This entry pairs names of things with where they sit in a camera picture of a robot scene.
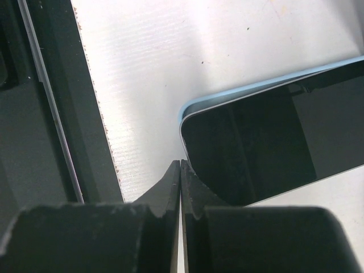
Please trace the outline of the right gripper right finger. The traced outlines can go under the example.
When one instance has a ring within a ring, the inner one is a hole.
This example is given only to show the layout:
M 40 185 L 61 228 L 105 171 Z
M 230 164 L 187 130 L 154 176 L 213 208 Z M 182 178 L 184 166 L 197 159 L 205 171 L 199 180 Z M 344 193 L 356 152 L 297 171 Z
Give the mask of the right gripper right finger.
M 344 229 L 318 206 L 231 206 L 181 162 L 186 272 L 361 272 Z

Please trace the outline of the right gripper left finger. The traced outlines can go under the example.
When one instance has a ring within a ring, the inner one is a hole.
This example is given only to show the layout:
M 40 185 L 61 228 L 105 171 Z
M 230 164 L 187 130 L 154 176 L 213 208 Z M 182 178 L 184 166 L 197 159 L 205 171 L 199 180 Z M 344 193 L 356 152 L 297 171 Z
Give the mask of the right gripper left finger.
M 2 272 L 176 272 L 180 162 L 129 203 L 21 211 L 1 242 Z

